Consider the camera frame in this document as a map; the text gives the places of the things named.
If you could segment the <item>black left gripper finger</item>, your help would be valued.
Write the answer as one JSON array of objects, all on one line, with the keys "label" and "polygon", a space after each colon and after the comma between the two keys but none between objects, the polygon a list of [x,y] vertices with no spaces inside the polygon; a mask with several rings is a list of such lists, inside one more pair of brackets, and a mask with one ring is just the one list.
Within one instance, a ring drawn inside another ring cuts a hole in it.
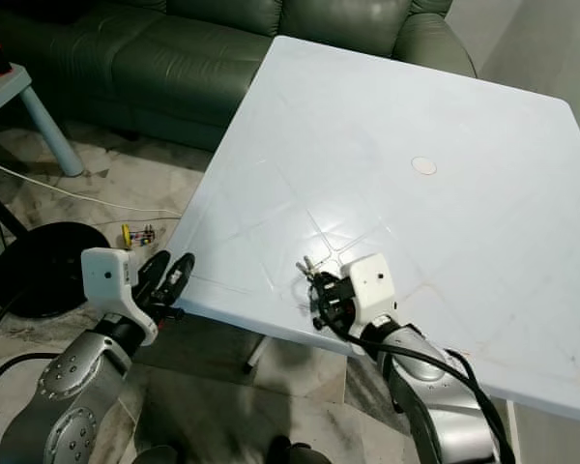
[{"label": "black left gripper finger", "polygon": [[162,282],[163,274],[170,264],[171,253],[159,250],[153,253],[138,269],[138,290],[153,291]]},{"label": "black left gripper finger", "polygon": [[193,266],[193,253],[185,252],[166,271],[166,301],[168,304],[174,304],[183,295],[186,286],[188,286],[189,276],[192,274]]}]

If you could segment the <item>keys with yellow tag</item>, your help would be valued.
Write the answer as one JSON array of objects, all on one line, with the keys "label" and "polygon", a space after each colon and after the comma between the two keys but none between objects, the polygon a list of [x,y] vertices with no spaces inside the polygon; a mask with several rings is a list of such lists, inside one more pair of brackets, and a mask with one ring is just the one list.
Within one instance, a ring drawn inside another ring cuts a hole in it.
[{"label": "keys with yellow tag", "polygon": [[145,225],[144,228],[131,228],[125,222],[122,225],[122,239],[124,247],[145,247],[157,238],[152,225]]}]

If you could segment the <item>white table leg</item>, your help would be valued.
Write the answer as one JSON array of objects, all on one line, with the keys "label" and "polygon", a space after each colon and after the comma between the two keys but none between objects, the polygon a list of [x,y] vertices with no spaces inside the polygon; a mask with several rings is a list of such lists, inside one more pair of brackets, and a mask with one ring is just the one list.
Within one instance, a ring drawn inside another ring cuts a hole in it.
[{"label": "white table leg", "polygon": [[245,363],[243,363],[243,372],[245,374],[250,374],[250,372],[253,371],[256,366],[258,366],[259,360],[262,359],[265,352],[267,352],[269,343],[271,343],[271,341],[266,335],[259,337],[253,350],[251,350],[249,357],[247,357]]},{"label": "white table leg", "polygon": [[504,402],[504,420],[507,424],[507,442],[512,450],[512,456],[514,456],[515,464],[526,464],[526,460],[523,456],[523,450],[521,449],[519,443],[519,428],[518,428],[518,416],[516,416],[516,405],[512,401]]}]

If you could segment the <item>white plastic square table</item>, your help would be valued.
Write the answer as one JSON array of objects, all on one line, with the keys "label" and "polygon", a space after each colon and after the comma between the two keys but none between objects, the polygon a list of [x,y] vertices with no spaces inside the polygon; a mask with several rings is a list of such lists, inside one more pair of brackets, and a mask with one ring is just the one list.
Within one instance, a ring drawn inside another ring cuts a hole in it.
[{"label": "white plastic square table", "polygon": [[383,253],[397,321],[490,396],[580,421],[580,128],[561,99],[278,36],[167,247],[196,256],[185,312],[340,354],[299,265]]}]

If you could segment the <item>black round stand base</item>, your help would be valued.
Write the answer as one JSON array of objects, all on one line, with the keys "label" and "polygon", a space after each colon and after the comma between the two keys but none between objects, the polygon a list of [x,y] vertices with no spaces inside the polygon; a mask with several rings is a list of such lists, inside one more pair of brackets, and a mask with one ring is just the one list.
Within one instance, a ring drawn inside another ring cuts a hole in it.
[{"label": "black round stand base", "polygon": [[82,222],[49,222],[15,240],[0,255],[0,305],[30,319],[56,317],[85,304],[82,252],[109,247]]}]

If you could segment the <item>dark left robot foot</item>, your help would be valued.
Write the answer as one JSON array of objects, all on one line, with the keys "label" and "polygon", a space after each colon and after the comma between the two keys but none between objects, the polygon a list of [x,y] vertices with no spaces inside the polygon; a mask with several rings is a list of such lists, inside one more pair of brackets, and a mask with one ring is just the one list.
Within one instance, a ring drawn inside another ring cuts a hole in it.
[{"label": "dark left robot foot", "polygon": [[140,451],[131,464],[184,464],[183,448],[178,445],[157,445]]}]

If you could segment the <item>dark robot foot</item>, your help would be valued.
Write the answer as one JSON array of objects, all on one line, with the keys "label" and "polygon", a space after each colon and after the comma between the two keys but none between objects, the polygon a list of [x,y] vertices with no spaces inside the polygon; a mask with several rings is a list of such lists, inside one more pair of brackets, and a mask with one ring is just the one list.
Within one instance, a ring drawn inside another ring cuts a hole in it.
[{"label": "dark robot foot", "polygon": [[178,445],[157,445],[140,451],[131,464],[184,464],[183,448]]},{"label": "dark robot foot", "polygon": [[322,452],[302,442],[276,436],[265,451],[264,464],[333,464]]}]

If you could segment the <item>dark right robot foot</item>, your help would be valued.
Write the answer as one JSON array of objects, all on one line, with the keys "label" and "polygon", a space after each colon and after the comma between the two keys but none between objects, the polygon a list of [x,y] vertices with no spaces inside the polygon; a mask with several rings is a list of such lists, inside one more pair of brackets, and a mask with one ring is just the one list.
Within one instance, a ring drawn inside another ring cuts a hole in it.
[{"label": "dark right robot foot", "polygon": [[302,442],[276,436],[265,451],[264,464],[333,464],[322,452]]}]

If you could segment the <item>black stand leg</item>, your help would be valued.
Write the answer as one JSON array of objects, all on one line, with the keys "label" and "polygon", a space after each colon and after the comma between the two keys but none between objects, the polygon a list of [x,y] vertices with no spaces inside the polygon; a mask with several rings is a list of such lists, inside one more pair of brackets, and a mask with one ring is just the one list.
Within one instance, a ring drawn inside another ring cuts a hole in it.
[{"label": "black stand leg", "polygon": [[11,231],[16,238],[20,238],[20,236],[28,233],[28,228],[23,225],[23,222],[16,219],[15,214],[9,211],[2,200],[0,200],[0,225]]}]

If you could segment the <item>dark green leather sofa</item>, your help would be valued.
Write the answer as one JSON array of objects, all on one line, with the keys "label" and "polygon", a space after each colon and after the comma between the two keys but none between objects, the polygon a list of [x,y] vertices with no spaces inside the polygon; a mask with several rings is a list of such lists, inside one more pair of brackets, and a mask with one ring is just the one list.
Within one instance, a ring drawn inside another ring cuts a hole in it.
[{"label": "dark green leather sofa", "polygon": [[475,76],[452,0],[0,0],[56,118],[214,150],[278,36]]}]

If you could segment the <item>pale blue side table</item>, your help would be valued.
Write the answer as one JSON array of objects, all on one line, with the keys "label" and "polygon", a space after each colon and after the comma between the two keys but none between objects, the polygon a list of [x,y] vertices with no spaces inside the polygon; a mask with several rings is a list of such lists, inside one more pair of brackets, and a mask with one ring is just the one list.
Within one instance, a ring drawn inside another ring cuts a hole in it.
[{"label": "pale blue side table", "polygon": [[9,73],[0,75],[0,109],[15,99],[23,102],[33,124],[42,134],[48,150],[60,164],[62,173],[68,177],[79,176],[85,172],[85,163],[73,150],[68,138],[61,132],[59,124],[52,118],[31,84],[33,79],[29,72],[23,66],[12,65]]}]

